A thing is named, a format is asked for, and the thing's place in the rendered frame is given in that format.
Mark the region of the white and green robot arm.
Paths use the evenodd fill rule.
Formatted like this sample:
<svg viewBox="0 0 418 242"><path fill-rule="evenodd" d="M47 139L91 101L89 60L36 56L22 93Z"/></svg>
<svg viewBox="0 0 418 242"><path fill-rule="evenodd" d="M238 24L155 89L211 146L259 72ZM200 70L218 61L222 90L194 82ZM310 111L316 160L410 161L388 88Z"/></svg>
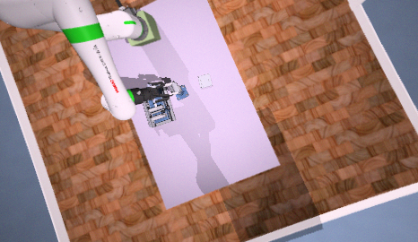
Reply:
<svg viewBox="0 0 418 242"><path fill-rule="evenodd" d="M135 8L116 2L122 11L96 15L90 0L0 0L0 20L23 29L64 32L99 85L101 105L114 118L128 120L144 95L139 88L126 90L107 41L144 40L148 26Z"/></svg>

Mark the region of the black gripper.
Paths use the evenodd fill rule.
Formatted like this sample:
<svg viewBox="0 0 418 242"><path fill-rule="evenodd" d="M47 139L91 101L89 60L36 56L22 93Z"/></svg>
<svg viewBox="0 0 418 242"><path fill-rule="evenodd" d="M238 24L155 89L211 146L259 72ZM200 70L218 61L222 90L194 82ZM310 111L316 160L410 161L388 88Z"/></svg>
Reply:
<svg viewBox="0 0 418 242"><path fill-rule="evenodd" d="M172 82L172 83L174 83L174 82ZM163 86L164 87L171 86L172 83L166 83L165 84L165 83L163 83L163 81L161 81L161 82L148 82L146 84L147 88L142 88L141 89L141 91L144 95L144 101L152 100L154 102L154 104L156 104L158 102L168 100L173 95L177 95L178 92L174 92L174 93L170 93L170 94L159 94L159 93L156 92L156 90L158 90L159 88L162 88ZM157 86L155 88L151 88L151 86L154 86L154 85L160 85L160 86ZM163 99L155 99L155 98L158 98L158 97L161 97Z"/></svg>

